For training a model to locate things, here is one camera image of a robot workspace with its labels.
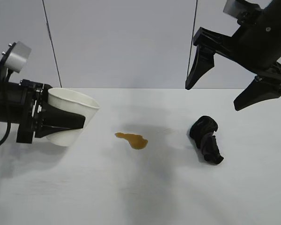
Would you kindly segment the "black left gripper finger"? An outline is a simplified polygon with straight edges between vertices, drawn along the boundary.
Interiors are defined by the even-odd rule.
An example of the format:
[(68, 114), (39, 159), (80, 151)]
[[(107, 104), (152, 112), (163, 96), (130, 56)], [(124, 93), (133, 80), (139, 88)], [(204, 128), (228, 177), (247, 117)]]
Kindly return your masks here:
[(40, 112), (40, 137), (81, 129), (84, 127), (85, 120), (86, 117), (83, 115), (67, 112), (52, 105), (43, 105)]

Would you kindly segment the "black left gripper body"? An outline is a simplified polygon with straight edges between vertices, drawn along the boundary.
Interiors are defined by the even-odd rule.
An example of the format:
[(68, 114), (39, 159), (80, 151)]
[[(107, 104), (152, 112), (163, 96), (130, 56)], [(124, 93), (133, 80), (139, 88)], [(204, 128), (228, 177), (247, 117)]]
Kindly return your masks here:
[(33, 138), (47, 136), (42, 113), (48, 107), (49, 85), (22, 80), (0, 82), (0, 122), (17, 124), (17, 143), (32, 143)]

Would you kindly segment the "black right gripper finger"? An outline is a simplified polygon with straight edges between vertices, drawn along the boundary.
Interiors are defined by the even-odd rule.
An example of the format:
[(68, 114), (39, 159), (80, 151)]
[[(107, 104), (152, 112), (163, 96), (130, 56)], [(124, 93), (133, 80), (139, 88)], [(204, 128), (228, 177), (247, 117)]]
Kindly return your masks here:
[(215, 51), (212, 49), (202, 45), (197, 46), (193, 65), (185, 81), (186, 90), (193, 88), (196, 82), (214, 67), (214, 54)]
[(253, 104), (281, 97), (281, 82), (268, 77), (256, 76), (233, 101), (236, 111)]

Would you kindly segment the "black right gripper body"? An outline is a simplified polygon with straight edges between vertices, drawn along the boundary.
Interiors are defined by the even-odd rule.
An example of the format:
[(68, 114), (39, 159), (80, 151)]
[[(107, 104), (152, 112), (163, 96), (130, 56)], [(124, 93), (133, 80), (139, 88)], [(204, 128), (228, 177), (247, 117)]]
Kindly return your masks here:
[(246, 0), (228, 0), (223, 9), (235, 18), (239, 27), (231, 35), (199, 27), (193, 45), (215, 51), (256, 76), (281, 82), (281, 0), (265, 7)]

